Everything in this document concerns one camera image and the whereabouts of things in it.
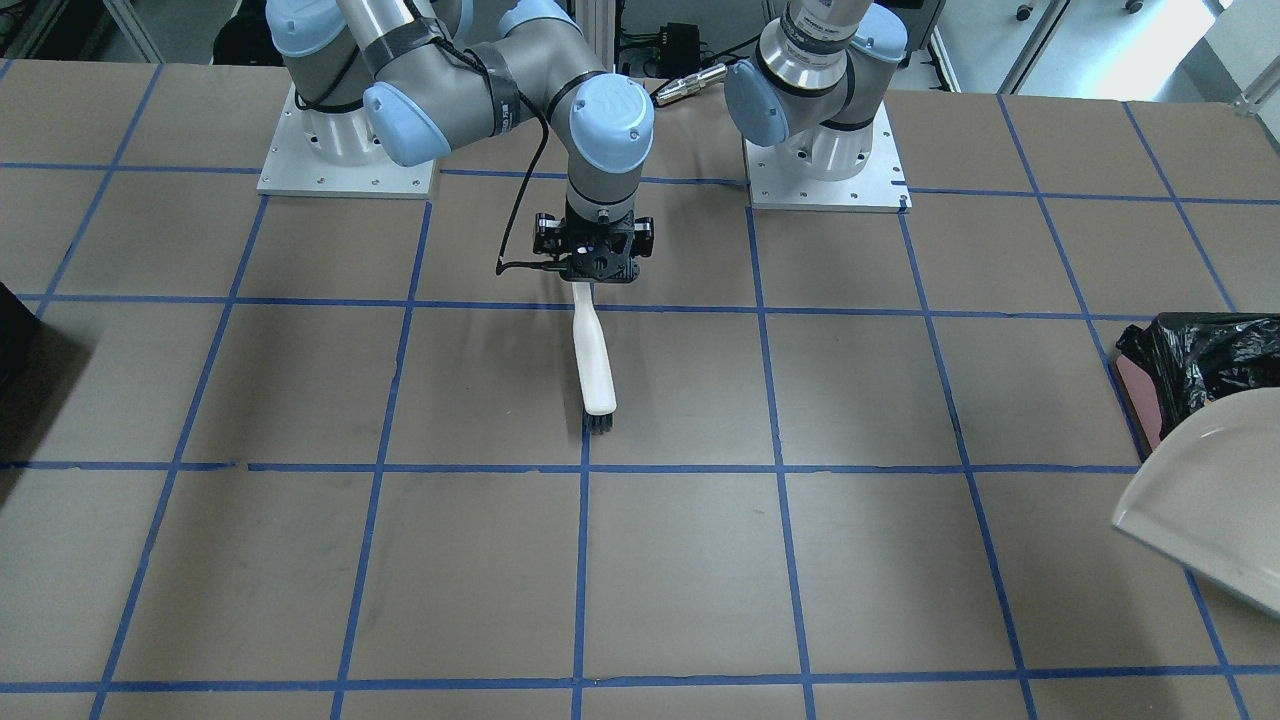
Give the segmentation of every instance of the black plastic bag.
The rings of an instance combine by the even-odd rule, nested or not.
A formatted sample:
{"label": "black plastic bag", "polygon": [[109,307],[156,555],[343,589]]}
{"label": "black plastic bag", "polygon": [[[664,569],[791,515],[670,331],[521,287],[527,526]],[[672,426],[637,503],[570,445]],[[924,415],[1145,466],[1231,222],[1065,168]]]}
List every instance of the black plastic bag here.
{"label": "black plastic bag", "polygon": [[1280,315],[1161,313],[1147,329],[1129,325],[1116,347],[1156,386],[1161,439],[1207,402],[1280,387]]}

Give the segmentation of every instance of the black box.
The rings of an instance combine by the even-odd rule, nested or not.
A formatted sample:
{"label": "black box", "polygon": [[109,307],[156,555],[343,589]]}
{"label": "black box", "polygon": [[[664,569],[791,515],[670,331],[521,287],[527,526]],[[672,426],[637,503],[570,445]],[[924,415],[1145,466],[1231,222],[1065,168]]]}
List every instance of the black box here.
{"label": "black box", "polygon": [[698,26],[667,23],[658,29],[658,74],[666,78],[691,76],[701,69]]}

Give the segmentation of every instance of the metal connector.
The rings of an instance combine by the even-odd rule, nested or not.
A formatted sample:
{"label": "metal connector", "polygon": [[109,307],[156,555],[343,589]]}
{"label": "metal connector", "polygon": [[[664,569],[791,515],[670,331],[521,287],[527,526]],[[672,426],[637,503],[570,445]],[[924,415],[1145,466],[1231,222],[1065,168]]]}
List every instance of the metal connector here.
{"label": "metal connector", "polygon": [[682,97],[698,95],[703,90],[718,82],[724,82],[727,76],[728,68],[724,67],[724,63],[717,63],[704,70],[698,70],[691,76],[673,79],[671,85],[658,91],[654,96],[654,105],[662,108],[663,105],[671,105]]}

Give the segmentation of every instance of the blue tape line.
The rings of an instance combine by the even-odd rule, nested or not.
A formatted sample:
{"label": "blue tape line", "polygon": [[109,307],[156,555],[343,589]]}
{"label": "blue tape line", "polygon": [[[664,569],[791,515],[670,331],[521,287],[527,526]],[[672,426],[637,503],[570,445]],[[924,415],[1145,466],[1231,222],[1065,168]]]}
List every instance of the blue tape line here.
{"label": "blue tape line", "polygon": [[1155,195],[1093,195],[1088,192],[1042,192],[1041,197],[1050,200],[1112,200],[1116,202],[1169,202],[1167,197]]}
{"label": "blue tape line", "polygon": [[1065,667],[1056,670],[1028,670],[1033,680],[1079,680],[1094,678],[1188,678],[1221,675],[1213,665],[1167,665],[1147,667]]}
{"label": "blue tape line", "polygon": [[[86,163],[18,163],[0,161],[0,169],[36,169],[36,170],[110,170],[122,173],[212,173],[212,174],[260,174],[262,168],[237,168],[237,167],[202,167],[202,165],[101,165]],[[442,174],[447,176],[472,176],[497,178],[522,178],[520,170],[479,170],[462,168],[442,168]],[[566,173],[534,173],[535,179],[566,179]],[[721,184],[730,187],[748,187],[749,181],[733,178],[667,178],[645,176],[640,182],[650,184]],[[1170,197],[1156,197],[1148,195],[1093,195],[1087,192],[1041,192],[1036,193],[1025,190],[982,190],[966,187],[914,187],[899,181],[893,184],[902,184],[911,192],[924,195],[973,195],[986,197],[1052,197],[1071,200],[1115,200],[1119,202],[1172,202]],[[1180,202],[1212,204],[1212,205],[1280,205],[1280,199],[1258,197],[1179,197]]]}
{"label": "blue tape line", "polygon": [[923,310],[904,310],[897,307],[765,307],[767,315],[874,315],[892,318],[919,318]]}
{"label": "blue tape line", "polygon": [[573,687],[570,678],[445,678],[347,680],[347,692],[358,691],[543,691]]}
{"label": "blue tape line", "polygon": [[212,295],[106,295],[91,292],[55,292],[42,296],[49,302],[137,302],[159,305],[225,305],[227,297]]}
{"label": "blue tape line", "polygon": [[1132,124],[1134,132],[1138,133],[1138,141],[1142,142],[1142,149],[1146,150],[1147,156],[1151,158],[1151,164],[1156,168],[1156,174],[1160,176],[1160,182],[1165,184],[1165,191],[1169,192],[1169,197],[1174,201],[1174,208],[1178,209],[1178,215],[1183,219],[1183,224],[1187,225],[1187,232],[1192,236],[1196,251],[1199,252],[1201,260],[1204,261],[1204,269],[1207,269],[1210,277],[1213,278],[1213,284],[1217,286],[1217,292],[1221,293],[1222,301],[1226,302],[1226,309],[1235,313],[1235,302],[1231,301],[1231,295],[1226,292],[1226,286],[1222,284],[1222,278],[1219,277],[1217,268],[1213,266],[1213,261],[1208,259],[1208,252],[1204,250],[1204,245],[1201,242],[1199,234],[1196,233],[1196,228],[1192,227],[1192,220],[1187,217],[1187,209],[1183,208],[1178,193],[1174,192],[1174,186],[1169,182],[1169,176],[1165,174],[1165,169],[1160,165],[1160,160],[1156,159],[1156,151],[1152,150],[1151,143],[1147,142],[1147,136],[1142,132],[1142,126],[1138,124],[1138,118],[1134,117],[1133,109],[1128,102],[1121,102],[1121,105],[1124,106],[1125,115],[1129,115],[1129,124]]}
{"label": "blue tape line", "polygon": [[746,187],[748,182],[745,179],[730,179],[730,178],[654,178],[644,176],[640,182],[646,182],[652,184],[722,184],[728,187]]}
{"label": "blue tape line", "polygon": [[[1023,141],[1018,136],[1018,128],[1014,127],[1014,119],[1009,114],[1005,99],[997,95],[996,102],[1000,105],[1000,113],[1005,118],[1005,127],[1009,128],[1009,136],[1012,138],[1014,147],[1018,150],[1018,158],[1023,163],[1023,170],[1027,173],[1027,179],[1032,183],[1032,190],[1039,195],[1039,183],[1036,181],[1036,173],[1032,170],[1030,160],[1028,160],[1027,151],[1023,149]],[[1036,201],[1039,204],[1041,214],[1044,217],[1044,224],[1048,227],[1048,234],[1053,240],[1053,247],[1057,250],[1057,256],[1062,261],[1062,269],[1066,270],[1066,279],[1071,284],[1071,292],[1075,293],[1075,301],[1080,305],[1080,313],[1084,314],[1084,323],[1089,328],[1089,337],[1093,340],[1093,348],[1098,354],[1098,360],[1102,363],[1102,372],[1106,374],[1107,383],[1111,384],[1111,392],[1115,395],[1116,402],[1121,409],[1120,415],[1124,418],[1125,428],[1129,430],[1129,439],[1133,442],[1134,451],[1140,456],[1142,448],[1144,447],[1143,434],[1138,429],[1138,424],[1130,414],[1124,410],[1125,395],[1120,388],[1120,379],[1116,377],[1116,373],[1111,368],[1111,361],[1107,359],[1107,351],[1102,345],[1101,336],[1098,336],[1098,328],[1093,325],[1092,316],[1089,315],[1089,304],[1084,300],[1084,291],[1080,288],[1080,283],[1075,277],[1075,270],[1071,268],[1071,260],[1066,256],[1066,246],[1062,245],[1062,238],[1057,233],[1057,225],[1053,223],[1053,215],[1050,214],[1044,197],[1039,196]]]}
{"label": "blue tape line", "polygon": [[970,465],[974,473],[1061,473],[1075,475],[1133,475],[1138,465],[1051,465],[1051,464],[1012,464],[1012,465]]}
{"label": "blue tape line", "polygon": [[[178,305],[221,305],[225,297],[206,295],[111,295],[111,293],[17,293],[19,300],[38,302],[141,302],[141,304],[178,304]],[[403,300],[389,299],[356,299],[356,297],[236,297],[236,305],[287,305],[287,306],[319,306],[319,307],[404,307]],[[493,301],[466,301],[466,300],[415,300],[415,307],[433,307],[442,310],[552,310],[570,311],[573,305],[570,302],[493,302]],[[595,309],[602,313],[705,313],[705,314],[740,314],[753,315],[758,313],[754,306],[745,305],[627,305],[627,304],[602,304]],[[911,310],[902,307],[765,307],[768,315],[856,315],[856,316],[900,316],[920,318],[924,310]],[[1082,313],[1007,313],[1000,310],[928,310],[934,318],[995,318],[995,319],[1028,319],[1028,320],[1120,320],[1144,323],[1151,322],[1151,314],[1089,314]]]}
{"label": "blue tape line", "polygon": [[5,170],[93,170],[106,172],[114,169],[111,165],[97,165],[88,163],[0,163]]}
{"label": "blue tape line", "polygon": [[1023,691],[1023,703],[1027,706],[1027,716],[1036,720],[1036,700],[1032,697],[1030,682],[1027,679],[1027,662],[1023,660],[1021,643],[1018,641],[1018,628],[1014,624],[1014,611],[1009,603],[1009,593],[1005,591],[1004,575],[1000,571],[1000,560],[996,556],[996,542],[991,534],[991,525],[987,523],[987,511],[982,503],[982,492],[974,477],[973,464],[969,459],[969,447],[965,445],[964,430],[960,427],[960,413],[956,410],[955,393],[951,391],[951,378],[947,374],[947,365],[942,359],[942,343],[938,341],[938,332],[929,314],[929,300],[924,292],[924,277],[920,274],[920,265],[915,255],[915,245],[911,242],[911,231],[906,224],[906,213],[897,215],[899,228],[902,231],[902,242],[906,245],[906,259],[911,265],[911,278],[915,281],[915,292],[919,296],[920,307],[925,310],[924,327],[929,334],[929,346],[933,350],[933,361],[938,369],[938,380],[942,383],[942,396],[947,404],[947,415],[951,419],[951,430],[955,433],[956,452],[964,466],[965,483],[969,487],[969,497],[973,502],[974,515],[978,519],[978,529],[982,534],[982,546],[987,553],[987,566],[991,570],[991,580],[996,588],[996,601],[1000,605],[1000,615],[1005,621],[1005,634],[1009,637],[1009,650],[1014,659],[1014,667],[1018,670],[1018,684]]}
{"label": "blue tape line", "polygon": [[[443,176],[470,176],[481,178],[524,178],[522,170],[479,170],[461,168],[440,168]],[[568,173],[534,173],[534,179],[567,179]],[[731,187],[746,187],[745,179],[731,178],[658,178],[644,176],[640,182],[652,184],[721,184]]]}
{"label": "blue tape line", "polygon": [[591,433],[582,415],[582,452],[577,483],[577,568],[573,580],[573,693],[570,720],[582,720],[582,665],[586,656],[586,551],[591,500]]}
{"label": "blue tape line", "polygon": [[[1280,665],[1234,665],[1230,675],[1280,675]],[[1094,678],[1196,678],[1222,675],[1217,665],[1138,665],[1110,667],[1044,667],[1027,670],[1034,680],[1079,680]],[[815,685],[849,684],[911,684],[911,683],[982,683],[1016,680],[1016,670],[943,670],[900,673],[818,673]],[[374,691],[480,691],[480,689],[570,689],[581,688],[691,688],[731,685],[796,685],[797,674],[765,675],[625,675],[600,680],[572,678],[379,678],[348,680],[348,692]],[[18,682],[0,683],[0,694],[65,694],[91,693],[101,683],[84,682]],[[118,680],[106,685],[108,693],[174,693],[174,692],[334,692],[337,680]]]}
{"label": "blue tape line", "polygon": [[101,688],[101,683],[0,683],[0,694],[60,694],[60,693],[95,693]]}
{"label": "blue tape line", "polygon": [[351,592],[351,609],[347,612],[347,632],[342,642],[342,657],[338,661],[338,689],[333,693],[330,707],[332,720],[340,720],[344,698],[344,685],[351,673],[351,653],[356,647],[356,625],[360,623],[360,607],[365,597],[365,579],[369,577],[369,556],[374,544],[374,529],[378,524],[378,503],[381,497],[383,477],[387,473],[387,452],[392,441],[392,425],[396,421],[396,402],[399,398],[399,383],[404,377],[404,355],[408,352],[410,332],[413,325],[413,304],[417,295],[419,278],[422,275],[422,256],[426,255],[426,238],[431,228],[431,204],[422,206],[422,223],[417,236],[417,250],[413,255],[413,269],[408,281],[408,293],[404,297],[404,318],[401,323],[399,343],[396,347],[396,372],[387,391],[387,409],[383,413],[383,430],[378,438],[378,460],[374,466],[374,480],[369,489],[369,510],[365,515],[365,533],[360,543],[360,562],[356,565],[356,582]]}
{"label": "blue tape line", "polygon": [[572,302],[479,302],[462,300],[415,300],[415,307],[436,310],[572,310]]}
{"label": "blue tape line", "polygon": [[250,473],[372,473],[372,462],[248,462]]}
{"label": "blue tape line", "polygon": [[[463,170],[454,168],[440,168],[442,176],[468,176],[477,178],[524,178],[524,170]],[[568,173],[532,173],[534,179],[567,179]]]}
{"label": "blue tape line", "polygon": [[205,168],[200,165],[120,165],[122,173],[201,173],[216,176],[256,176],[262,168]]}
{"label": "blue tape line", "polygon": [[198,692],[332,692],[333,680],[118,680],[113,693],[198,693]]}
{"label": "blue tape line", "polygon": [[1280,205],[1280,200],[1262,200],[1262,199],[1243,199],[1243,197],[1181,197],[1178,200],[1183,204],[1193,202],[1197,205]]}
{"label": "blue tape line", "polygon": [[755,307],[739,305],[596,305],[596,310],[605,313],[737,313],[742,315],[755,314]]}
{"label": "blue tape line", "polygon": [[[120,164],[120,158],[124,156],[125,149],[129,147],[129,141],[133,140],[133,132],[138,129],[138,120],[142,119],[143,110],[147,109],[147,102],[151,100],[151,94],[156,88],[156,82],[160,81],[160,72],[164,70],[164,65],[156,65],[154,73],[151,73],[151,81],[147,83],[147,88],[142,92],[142,99],[138,100],[138,106],[133,110],[133,118],[129,120],[129,126],[124,129],[124,137],[120,138],[119,146],[115,149],[115,155],[111,156],[111,168]],[[67,274],[67,268],[72,263],[72,258],[76,255],[76,250],[79,247],[81,241],[84,240],[84,233],[88,231],[90,223],[93,220],[93,214],[97,213],[99,205],[102,202],[102,196],[106,195],[106,186],[111,183],[113,169],[106,170],[102,176],[102,182],[97,186],[97,192],[93,193],[93,200],[90,201],[88,209],[84,211],[84,217],[81,219],[81,224],[76,228],[76,234],[72,236],[72,242],[67,247],[67,252],[63,255],[63,260],[58,264],[58,269],[54,270],[54,277],[49,281],[49,287],[45,288],[45,295],[52,295],[58,290],[58,283],[61,282],[63,275]],[[36,307],[36,316],[44,318],[45,311],[49,309],[49,297],[45,297]]]}
{"label": "blue tape line", "polygon": [[1196,582],[1196,575],[1190,570],[1183,570],[1187,577],[1187,587],[1192,591],[1192,598],[1196,601],[1196,610],[1201,614],[1201,620],[1204,623],[1204,632],[1208,634],[1208,642],[1213,646],[1213,655],[1217,656],[1219,671],[1226,675],[1226,687],[1231,691],[1231,700],[1235,701],[1235,710],[1240,715],[1240,720],[1249,720],[1249,708],[1244,705],[1244,696],[1240,694],[1240,684],[1235,682],[1235,675],[1231,673],[1230,662],[1226,659],[1226,650],[1222,647],[1222,638],[1217,634],[1217,628],[1213,625],[1213,618],[1208,611],[1208,605],[1204,602],[1204,594],[1199,589],[1199,583]]}
{"label": "blue tape line", "polygon": [[387,299],[326,299],[326,297],[241,297],[236,302],[239,305],[293,305],[293,306],[328,306],[328,307],[403,307],[403,300]]}
{"label": "blue tape line", "polygon": [[[152,85],[155,87],[155,79],[160,74],[159,65],[156,68],[156,74],[152,76]],[[160,523],[164,520],[165,510],[169,506],[169,497],[173,495],[173,487],[178,478],[178,470],[182,466],[182,455],[187,450],[187,442],[191,439],[191,430],[196,424],[196,415],[200,411],[200,402],[205,396],[205,388],[209,387],[209,377],[214,372],[214,360],[218,359],[218,350],[223,343],[223,337],[227,334],[227,325],[230,323],[232,310],[234,304],[230,302],[239,292],[241,282],[244,279],[244,270],[248,268],[250,256],[253,254],[253,245],[257,242],[257,233],[262,227],[262,217],[266,214],[268,197],[262,197],[257,205],[257,214],[253,217],[253,225],[250,228],[248,238],[244,241],[244,251],[241,254],[239,265],[236,268],[236,277],[232,279],[232,287],[227,293],[227,304],[223,306],[221,318],[218,320],[218,329],[214,331],[214,338],[209,345],[209,352],[205,355],[205,364],[200,370],[200,379],[196,382],[196,391],[191,398],[191,405],[187,407],[187,418],[182,423],[182,433],[178,436],[178,445],[173,451],[173,462],[165,477],[164,488],[160,491],[160,498],[156,501],[156,510],[151,518],[151,527],[147,530],[146,542],[142,544],[142,556],[138,559],[137,570],[133,574],[133,584],[129,587],[129,594],[124,601],[124,610],[120,612],[120,623],[115,630],[115,639],[111,642],[111,652],[106,659],[106,667],[102,670],[102,684],[106,685],[115,676],[115,667],[120,661],[120,652],[124,650],[124,638],[128,635],[129,625],[133,623],[133,612],[137,610],[138,596],[142,592],[142,580],[146,578],[147,568],[151,562],[151,551],[155,548],[156,537],[160,533]],[[93,707],[90,712],[90,720],[99,720],[102,715],[102,705],[106,702],[106,691],[100,689],[93,698]]]}
{"label": "blue tape line", "polygon": [[979,197],[1036,197],[1027,190],[974,190],[969,187],[915,187],[908,190],[920,195],[973,195]]}
{"label": "blue tape line", "polygon": [[[209,464],[209,468],[223,468],[233,464]],[[957,474],[964,473],[965,465],[782,465],[782,471],[787,474],[809,473],[835,473],[835,474]],[[991,464],[969,465],[974,473],[1055,473],[1055,474],[1133,474],[1138,471],[1138,465],[1053,465],[1053,464]],[[369,462],[248,462],[251,473],[372,473],[375,464]],[[387,473],[406,474],[521,474],[521,473],[549,473],[549,474],[575,474],[581,470],[580,465],[465,465],[465,464],[412,464],[412,462],[385,462]],[[609,473],[618,475],[654,474],[773,474],[778,471],[777,465],[611,465],[593,462],[589,468],[593,473]]]}
{"label": "blue tape line", "polygon": [[116,165],[96,163],[0,163],[0,168],[13,170],[115,170],[118,173],[195,173],[256,176],[262,168],[219,168],[202,165]]}
{"label": "blue tape line", "polygon": [[782,548],[787,560],[787,584],[791,591],[791,616],[796,630],[796,653],[800,660],[800,680],[804,688],[806,720],[818,716],[813,697],[812,667],[809,665],[809,634],[804,624],[804,603],[800,598],[800,575],[796,570],[795,537],[791,532],[791,503],[787,496],[786,465],[782,460],[782,429],[778,421],[778,400],[773,383],[773,354],[769,351],[769,322],[764,307],[764,277],[760,273],[760,249],[755,238],[755,215],[746,206],[746,237],[751,250],[751,281],[755,286],[755,316],[760,331],[760,356],[764,365],[764,395],[769,406],[769,434],[773,439],[773,469],[778,486],[778,515],[782,521]]}
{"label": "blue tape line", "polygon": [[[164,471],[173,469],[173,462],[101,462],[83,460],[17,460],[0,461],[0,470],[92,470],[97,473],[120,471]],[[200,473],[234,468],[236,462],[179,462],[183,473]]]}
{"label": "blue tape line", "polygon": [[[237,462],[179,462],[178,470],[184,473],[200,473],[224,470],[236,468]],[[84,471],[147,471],[169,470],[172,462],[102,462],[86,460],[15,460],[0,462],[0,470],[84,470]],[[372,473],[378,469],[375,462],[248,462],[244,465],[250,473]],[[777,473],[776,465],[609,465],[591,464],[588,468],[593,473],[607,473],[614,475],[699,475],[699,474],[737,474],[760,475]],[[1116,474],[1132,475],[1138,471],[1138,465],[1051,465],[1051,464],[1005,464],[1005,465],[970,465],[974,473],[982,474],[1009,474],[1009,473],[1053,473],[1066,475],[1088,474]],[[403,474],[575,474],[581,470],[580,465],[462,465],[462,464],[412,464],[412,462],[384,462],[384,473]],[[783,465],[782,470],[788,475],[832,473],[856,475],[951,475],[964,473],[964,465]]]}
{"label": "blue tape line", "polygon": [[1280,675],[1280,665],[1231,665],[1233,675]]}

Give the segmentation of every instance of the white brush handle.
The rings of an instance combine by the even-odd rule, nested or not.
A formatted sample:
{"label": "white brush handle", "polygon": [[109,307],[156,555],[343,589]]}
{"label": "white brush handle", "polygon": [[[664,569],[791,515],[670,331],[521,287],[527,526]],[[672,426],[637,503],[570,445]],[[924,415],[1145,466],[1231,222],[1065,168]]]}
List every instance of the white brush handle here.
{"label": "white brush handle", "polygon": [[573,354],[577,356],[577,379],[582,386],[582,406],[588,415],[608,415],[618,407],[613,395],[613,370],[609,351],[604,347],[604,328],[595,315],[590,283],[573,287]]}

